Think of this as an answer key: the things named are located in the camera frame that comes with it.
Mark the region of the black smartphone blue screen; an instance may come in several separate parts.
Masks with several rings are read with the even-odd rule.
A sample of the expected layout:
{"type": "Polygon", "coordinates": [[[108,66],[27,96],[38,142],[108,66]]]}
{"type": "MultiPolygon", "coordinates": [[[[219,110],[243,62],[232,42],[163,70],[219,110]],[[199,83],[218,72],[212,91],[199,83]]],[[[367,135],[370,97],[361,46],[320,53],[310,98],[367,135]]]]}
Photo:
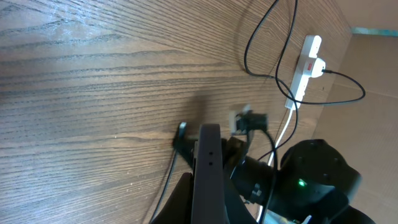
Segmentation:
{"type": "Polygon", "coordinates": [[[195,155],[191,223],[218,224],[225,220],[220,126],[203,124],[195,155]]]}

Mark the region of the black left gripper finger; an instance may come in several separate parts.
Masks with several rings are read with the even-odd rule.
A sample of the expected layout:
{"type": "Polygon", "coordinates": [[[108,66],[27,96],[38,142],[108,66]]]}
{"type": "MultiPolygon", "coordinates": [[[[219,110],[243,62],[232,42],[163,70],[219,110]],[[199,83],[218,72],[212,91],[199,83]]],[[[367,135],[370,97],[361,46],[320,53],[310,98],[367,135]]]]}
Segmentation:
{"type": "Polygon", "coordinates": [[[151,224],[189,224],[191,222],[193,175],[182,174],[169,199],[151,224]]]}

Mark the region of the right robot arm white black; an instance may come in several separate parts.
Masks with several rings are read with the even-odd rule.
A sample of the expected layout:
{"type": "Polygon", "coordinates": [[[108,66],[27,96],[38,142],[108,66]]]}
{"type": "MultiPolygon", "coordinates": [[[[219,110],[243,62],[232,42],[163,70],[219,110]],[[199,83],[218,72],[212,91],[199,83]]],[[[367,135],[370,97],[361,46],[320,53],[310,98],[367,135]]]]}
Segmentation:
{"type": "Polygon", "coordinates": [[[371,223],[350,205],[361,175],[324,140],[299,142],[273,166],[248,157],[246,146],[221,138],[217,124],[206,124],[198,139],[187,139],[180,124],[173,147],[193,169],[194,212],[207,209],[231,223],[252,223],[247,200],[291,221],[371,223]]]}

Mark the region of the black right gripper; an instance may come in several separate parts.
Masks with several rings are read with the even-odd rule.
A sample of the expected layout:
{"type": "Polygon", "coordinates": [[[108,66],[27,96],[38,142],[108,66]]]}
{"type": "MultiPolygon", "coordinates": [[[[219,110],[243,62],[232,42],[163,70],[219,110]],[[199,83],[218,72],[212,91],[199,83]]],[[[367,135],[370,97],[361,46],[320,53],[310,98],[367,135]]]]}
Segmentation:
{"type": "MultiPolygon", "coordinates": [[[[186,137],[187,123],[181,122],[172,141],[173,149],[178,152],[184,161],[193,168],[193,150],[195,139],[186,137]]],[[[236,137],[221,140],[223,170],[232,174],[235,167],[242,163],[248,153],[247,142],[236,137]]],[[[224,204],[229,224],[257,224],[243,203],[238,191],[230,179],[224,179],[224,204]]]]}

